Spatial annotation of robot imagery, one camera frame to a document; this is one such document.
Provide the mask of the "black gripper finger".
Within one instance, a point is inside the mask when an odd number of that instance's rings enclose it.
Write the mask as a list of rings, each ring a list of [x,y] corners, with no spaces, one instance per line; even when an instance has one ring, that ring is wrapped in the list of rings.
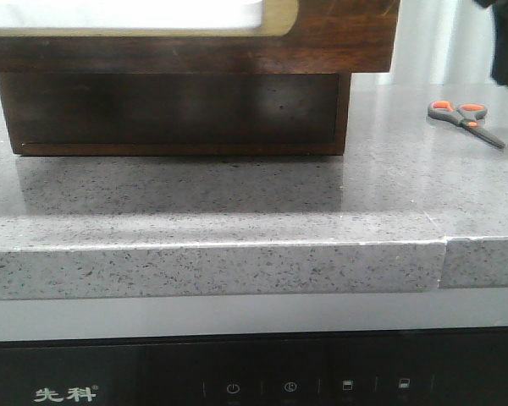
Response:
[[[491,8],[494,19],[494,57],[491,77],[508,88],[508,1],[476,0],[481,8]]]

